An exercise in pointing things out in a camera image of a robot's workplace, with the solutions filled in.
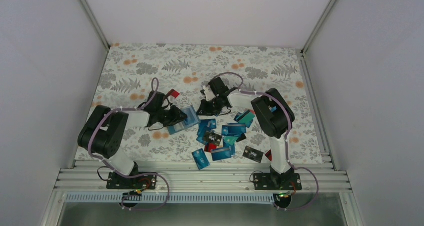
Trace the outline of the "teal leather card holder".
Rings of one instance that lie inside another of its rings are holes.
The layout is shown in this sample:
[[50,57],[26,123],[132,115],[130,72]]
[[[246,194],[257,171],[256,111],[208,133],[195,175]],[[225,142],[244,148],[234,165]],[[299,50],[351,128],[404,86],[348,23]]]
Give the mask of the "teal leather card holder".
[[187,130],[201,122],[193,105],[182,108],[181,111],[186,115],[186,117],[181,122],[167,128],[171,135]]

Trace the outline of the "red card black stripe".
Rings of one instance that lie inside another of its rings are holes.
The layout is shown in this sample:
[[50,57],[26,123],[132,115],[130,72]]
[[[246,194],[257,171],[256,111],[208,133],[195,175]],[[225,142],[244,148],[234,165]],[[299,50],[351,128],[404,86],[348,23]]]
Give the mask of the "red card black stripe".
[[268,150],[266,153],[265,153],[265,156],[266,156],[266,158],[269,160],[269,161],[272,161],[272,150],[270,149],[270,150]]

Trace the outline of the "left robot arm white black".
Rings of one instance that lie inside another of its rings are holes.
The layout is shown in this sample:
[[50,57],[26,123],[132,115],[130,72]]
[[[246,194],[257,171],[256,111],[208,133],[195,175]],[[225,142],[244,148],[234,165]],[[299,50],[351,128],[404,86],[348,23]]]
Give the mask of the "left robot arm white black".
[[133,188],[139,182],[138,166],[121,149],[125,130],[132,127],[149,128],[156,123],[165,127],[175,126],[187,118],[188,115],[171,103],[166,94],[151,91],[147,101],[137,107],[112,109],[104,105],[96,106],[82,128],[77,144],[119,175],[124,187]]

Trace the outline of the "red card upper left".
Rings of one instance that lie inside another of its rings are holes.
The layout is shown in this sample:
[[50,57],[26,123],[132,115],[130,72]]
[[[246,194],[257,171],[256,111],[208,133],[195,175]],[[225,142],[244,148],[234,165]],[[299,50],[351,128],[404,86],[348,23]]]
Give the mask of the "red card upper left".
[[172,99],[176,99],[178,96],[180,95],[180,92],[178,92],[175,89],[171,89],[168,91],[168,93],[166,94],[167,98],[172,98]]

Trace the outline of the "blue card middle right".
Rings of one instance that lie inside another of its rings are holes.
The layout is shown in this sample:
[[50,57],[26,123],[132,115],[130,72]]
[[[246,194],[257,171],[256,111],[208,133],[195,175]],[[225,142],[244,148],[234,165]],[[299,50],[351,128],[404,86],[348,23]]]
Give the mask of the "blue card middle right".
[[246,133],[247,126],[245,123],[229,123],[223,125],[221,130],[223,136],[241,136]]

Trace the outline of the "black visa card centre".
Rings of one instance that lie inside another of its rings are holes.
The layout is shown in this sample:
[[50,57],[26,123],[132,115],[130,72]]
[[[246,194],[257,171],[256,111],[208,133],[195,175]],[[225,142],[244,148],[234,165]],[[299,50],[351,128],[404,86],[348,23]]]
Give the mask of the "black visa card centre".
[[222,136],[220,134],[217,134],[213,131],[206,131],[203,135],[203,141],[205,141],[206,143],[211,143],[214,145],[220,145],[221,141],[222,141]]

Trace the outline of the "black visa card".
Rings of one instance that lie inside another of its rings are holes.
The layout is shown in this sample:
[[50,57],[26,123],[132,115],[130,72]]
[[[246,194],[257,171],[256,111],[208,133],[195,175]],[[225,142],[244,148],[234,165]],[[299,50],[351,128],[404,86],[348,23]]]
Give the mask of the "black visa card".
[[257,163],[261,163],[263,155],[264,153],[262,151],[246,146],[242,156]]
[[217,134],[213,131],[206,131],[203,135],[203,141],[205,141],[206,143],[211,143],[214,145],[220,145],[221,141],[222,141],[222,136],[220,134]]

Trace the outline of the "teal green card right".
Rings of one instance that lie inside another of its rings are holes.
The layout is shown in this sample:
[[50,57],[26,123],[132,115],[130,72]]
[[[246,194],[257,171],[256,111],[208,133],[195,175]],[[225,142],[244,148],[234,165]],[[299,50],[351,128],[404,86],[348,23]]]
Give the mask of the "teal green card right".
[[246,110],[243,113],[238,112],[234,120],[241,124],[244,123],[247,128],[250,128],[255,117],[255,114],[251,110]]

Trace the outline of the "teal card centre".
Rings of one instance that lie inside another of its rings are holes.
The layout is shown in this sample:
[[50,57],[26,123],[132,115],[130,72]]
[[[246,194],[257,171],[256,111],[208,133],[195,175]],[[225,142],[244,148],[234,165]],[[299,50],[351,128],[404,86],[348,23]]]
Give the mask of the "teal card centre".
[[223,147],[228,147],[231,148],[234,146],[234,144],[236,143],[236,141],[238,140],[238,136],[224,136],[222,139],[223,142]]

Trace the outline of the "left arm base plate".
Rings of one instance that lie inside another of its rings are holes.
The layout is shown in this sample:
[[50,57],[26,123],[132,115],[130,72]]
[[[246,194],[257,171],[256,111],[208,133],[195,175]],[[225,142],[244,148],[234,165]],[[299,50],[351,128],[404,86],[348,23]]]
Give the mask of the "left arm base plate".
[[146,175],[137,178],[125,178],[116,173],[110,173],[106,184],[107,189],[155,189],[156,175]]

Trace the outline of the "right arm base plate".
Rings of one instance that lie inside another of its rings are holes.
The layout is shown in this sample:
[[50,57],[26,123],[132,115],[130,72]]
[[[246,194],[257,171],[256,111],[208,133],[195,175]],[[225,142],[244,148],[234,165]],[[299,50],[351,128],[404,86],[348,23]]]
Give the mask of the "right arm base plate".
[[252,175],[255,190],[302,190],[302,181],[298,173],[274,175],[256,172]]

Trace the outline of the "aluminium rail base front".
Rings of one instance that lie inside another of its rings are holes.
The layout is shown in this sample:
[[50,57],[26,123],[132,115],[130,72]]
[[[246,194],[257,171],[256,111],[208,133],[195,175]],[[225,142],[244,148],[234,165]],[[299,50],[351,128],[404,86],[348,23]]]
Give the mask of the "aluminium rail base front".
[[[303,185],[302,193],[319,192],[350,192],[352,190],[348,174],[345,171],[335,171],[331,163],[307,164],[314,177],[305,170],[299,170]],[[268,163],[223,163],[213,162],[205,169],[198,170],[193,162],[139,162],[141,171],[157,172],[167,182],[159,179],[157,192],[166,192],[168,183],[171,192],[229,192],[251,193],[254,191],[250,175],[253,171],[266,172],[270,169]],[[98,175],[106,177],[108,169],[101,168],[98,161],[78,160],[71,169],[61,169],[54,189],[58,191],[105,191],[106,182]]]

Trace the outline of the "aluminium frame post left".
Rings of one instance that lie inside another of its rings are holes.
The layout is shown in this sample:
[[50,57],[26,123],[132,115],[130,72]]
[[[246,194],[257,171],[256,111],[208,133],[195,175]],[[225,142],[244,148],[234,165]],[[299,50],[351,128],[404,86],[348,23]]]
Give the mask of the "aluminium frame post left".
[[85,14],[88,17],[88,20],[90,21],[91,25],[93,26],[98,38],[100,39],[102,45],[104,46],[104,48],[109,51],[110,50],[110,44],[108,43],[106,36],[98,22],[98,20],[96,19],[96,16],[94,14],[94,12],[91,9],[91,6],[88,3],[88,0],[79,0],[79,3],[81,4]]

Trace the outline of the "aluminium frame post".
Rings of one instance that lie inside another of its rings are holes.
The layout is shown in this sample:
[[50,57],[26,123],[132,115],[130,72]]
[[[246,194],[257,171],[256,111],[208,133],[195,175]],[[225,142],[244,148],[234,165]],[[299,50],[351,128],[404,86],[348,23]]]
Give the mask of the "aluminium frame post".
[[104,48],[109,51],[110,50],[110,44],[108,43],[106,36],[98,22],[98,20],[96,19],[96,16],[94,14],[94,12],[91,9],[91,6],[88,3],[88,0],[79,0],[79,3],[81,4],[85,14],[88,17],[88,20],[90,21],[91,25],[93,26],[98,38],[100,39],[102,45],[104,46]]
[[305,56],[312,46],[313,42],[315,41],[318,33],[320,32],[321,28],[323,27],[324,23],[326,22],[327,18],[329,17],[330,13],[332,12],[333,8],[335,7],[338,0],[329,0],[327,3],[323,13],[321,14],[319,20],[317,21],[316,25],[314,26],[310,36],[308,37],[304,47],[301,50],[301,54]]

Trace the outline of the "aluminium frame post right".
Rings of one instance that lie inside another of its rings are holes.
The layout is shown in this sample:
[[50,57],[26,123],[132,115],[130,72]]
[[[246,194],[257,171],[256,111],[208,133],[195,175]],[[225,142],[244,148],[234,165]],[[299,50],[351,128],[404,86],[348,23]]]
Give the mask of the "aluminium frame post right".
[[314,26],[310,36],[308,37],[304,47],[301,50],[301,54],[305,56],[312,46],[313,42],[315,41],[318,33],[320,32],[321,28],[323,27],[324,23],[326,22],[327,18],[329,17],[330,13],[332,12],[333,8],[335,7],[338,0],[329,0],[327,3],[323,13],[321,14],[319,20],[317,21],[316,25]]

